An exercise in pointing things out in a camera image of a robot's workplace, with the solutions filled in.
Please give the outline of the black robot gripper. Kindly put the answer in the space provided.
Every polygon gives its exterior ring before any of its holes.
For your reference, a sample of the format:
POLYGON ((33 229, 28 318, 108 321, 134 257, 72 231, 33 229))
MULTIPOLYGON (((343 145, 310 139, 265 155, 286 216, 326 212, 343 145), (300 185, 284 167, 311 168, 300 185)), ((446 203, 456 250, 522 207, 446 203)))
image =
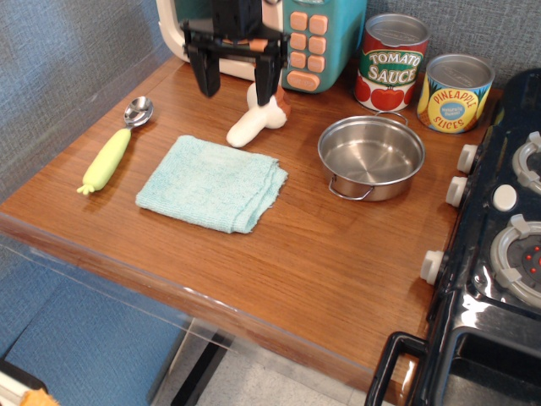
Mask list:
POLYGON ((189 61, 199 90, 213 97, 221 87, 216 49, 244 49, 251 41, 264 44, 255 59, 257 103, 264 106, 276 93, 282 69, 281 52, 287 50, 287 34, 264 23, 262 1, 199 1, 180 23, 189 61))

